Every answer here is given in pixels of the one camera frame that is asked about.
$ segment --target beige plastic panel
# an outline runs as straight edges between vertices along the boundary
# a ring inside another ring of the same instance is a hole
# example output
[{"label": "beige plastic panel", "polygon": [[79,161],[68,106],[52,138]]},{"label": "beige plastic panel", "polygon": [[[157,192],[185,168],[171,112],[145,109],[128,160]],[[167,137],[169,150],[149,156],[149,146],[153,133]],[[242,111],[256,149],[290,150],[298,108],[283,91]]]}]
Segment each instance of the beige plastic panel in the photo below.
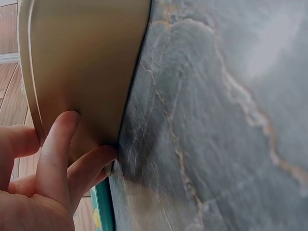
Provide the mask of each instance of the beige plastic panel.
[{"label": "beige plastic panel", "polygon": [[150,0],[23,0],[19,50],[42,142],[56,117],[81,113],[70,161],[115,142],[145,33]]}]

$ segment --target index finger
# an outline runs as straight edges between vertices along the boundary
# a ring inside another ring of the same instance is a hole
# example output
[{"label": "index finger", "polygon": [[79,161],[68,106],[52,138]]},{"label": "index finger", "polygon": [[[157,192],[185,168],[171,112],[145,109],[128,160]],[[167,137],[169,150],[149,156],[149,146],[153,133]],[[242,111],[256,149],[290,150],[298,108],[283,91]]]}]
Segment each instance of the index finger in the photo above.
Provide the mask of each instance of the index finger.
[{"label": "index finger", "polygon": [[0,127],[0,150],[13,158],[36,153],[39,139],[35,129],[25,125]]},{"label": "index finger", "polygon": [[44,144],[37,166],[37,191],[71,209],[67,183],[67,160],[79,114],[64,112],[55,120]]}]

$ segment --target wooden floor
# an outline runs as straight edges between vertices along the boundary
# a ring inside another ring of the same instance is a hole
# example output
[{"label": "wooden floor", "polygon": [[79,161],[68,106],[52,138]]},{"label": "wooden floor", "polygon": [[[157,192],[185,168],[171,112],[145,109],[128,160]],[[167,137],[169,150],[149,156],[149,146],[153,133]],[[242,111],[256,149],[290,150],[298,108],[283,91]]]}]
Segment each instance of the wooden floor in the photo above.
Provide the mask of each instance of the wooden floor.
[{"label": "wooden floor", "polygon": [[0,53],[12,52],[18,52],[17,4],[0,7]]},{"label": "wooden floor", "polygon": [[[18,52],[17,4],[0,7],[0,53]],[[0,126],[25,124],[33,126],[18,63],[0,64]],[[16,159],[12,179],[36,172],[39,152]],[[74,214],[76,231],[95,231],[90,193],[87,193]]]}]

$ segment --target teal object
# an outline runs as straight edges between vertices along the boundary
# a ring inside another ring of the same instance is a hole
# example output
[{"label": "teal object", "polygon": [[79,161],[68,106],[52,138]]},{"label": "teal object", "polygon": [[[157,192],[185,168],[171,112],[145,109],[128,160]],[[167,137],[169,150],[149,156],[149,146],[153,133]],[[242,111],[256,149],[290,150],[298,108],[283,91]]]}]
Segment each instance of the teal object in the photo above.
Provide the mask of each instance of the teal object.
[{"label": "teal object", "polygon": [[93,209],[98,209],[100,216],[101,229],[96,227],[97,231],[114,231],[115,217],[112,204],[109,179],[91,189]]}]

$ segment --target hand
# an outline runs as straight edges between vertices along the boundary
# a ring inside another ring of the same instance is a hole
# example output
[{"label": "hand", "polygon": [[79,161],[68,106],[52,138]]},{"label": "hand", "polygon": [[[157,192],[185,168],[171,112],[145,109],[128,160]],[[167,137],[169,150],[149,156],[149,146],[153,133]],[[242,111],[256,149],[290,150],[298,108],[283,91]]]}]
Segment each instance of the hand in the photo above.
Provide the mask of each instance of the hand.
[{"label": "hand", "polygon": [[68,150],[79,121],[74,111],[54,122],[41,149],[37,172],[11,179],[14,159],[36,153],[33,128],[0,127],[0,230],[73,231],[73,214],[84,193],[106,178],[103,167],[116,158],[110,146],[99,147],[67,168]]}]

